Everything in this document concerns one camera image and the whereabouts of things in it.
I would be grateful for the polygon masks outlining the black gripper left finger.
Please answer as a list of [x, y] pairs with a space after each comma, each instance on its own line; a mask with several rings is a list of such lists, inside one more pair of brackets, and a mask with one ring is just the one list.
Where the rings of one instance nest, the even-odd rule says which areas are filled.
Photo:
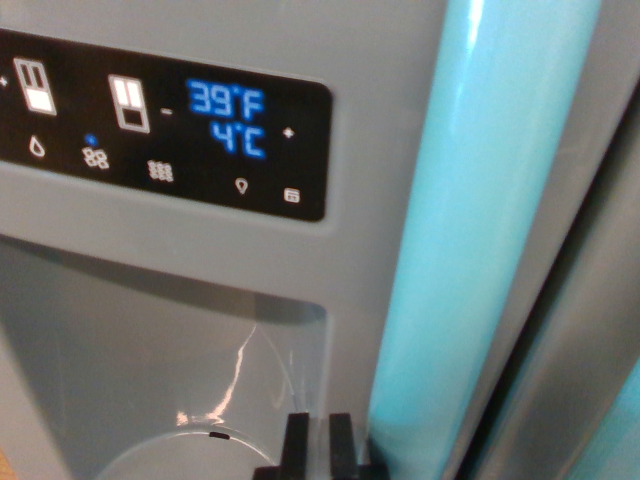
[[281, 451], [280, 470], [306, 469], [309, 425], [310, 415], [308, 412], [288, 415]]

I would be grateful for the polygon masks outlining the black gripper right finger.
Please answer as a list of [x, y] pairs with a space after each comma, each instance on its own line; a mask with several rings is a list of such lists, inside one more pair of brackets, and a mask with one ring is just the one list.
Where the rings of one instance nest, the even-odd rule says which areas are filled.
[[349, 413], [329, 415], [331, 470], [358, 470], [353, 425]]

